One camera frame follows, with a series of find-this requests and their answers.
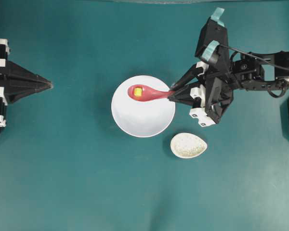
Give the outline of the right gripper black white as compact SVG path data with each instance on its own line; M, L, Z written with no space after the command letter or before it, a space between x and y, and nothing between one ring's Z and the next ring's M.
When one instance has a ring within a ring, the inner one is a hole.
M200 126L216 125L232 103L234 90L241 88L231 67L230 59L216 64L199 61L171 86L175 92L167 99L192 106L190 116L197 118ZM193 78L197 82L186 85Z

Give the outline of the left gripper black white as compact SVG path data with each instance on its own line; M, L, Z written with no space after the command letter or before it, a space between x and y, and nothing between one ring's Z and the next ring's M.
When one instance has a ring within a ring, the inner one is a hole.
M52 82L12 61L8 61L9 54L8 40L0 38L0 133L6 127L6 109L8 104L53 88ZM4 75L21 81L1 81L4 79Z

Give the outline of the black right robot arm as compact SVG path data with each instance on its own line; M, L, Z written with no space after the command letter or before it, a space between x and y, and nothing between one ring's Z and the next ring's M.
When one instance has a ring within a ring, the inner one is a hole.
M243 54L235 51L218 67L193 65L171 88L171 102L191 106L190 116L201 127L218 124L234 99L234 91L266 91L282 97L289 89L289 51Z

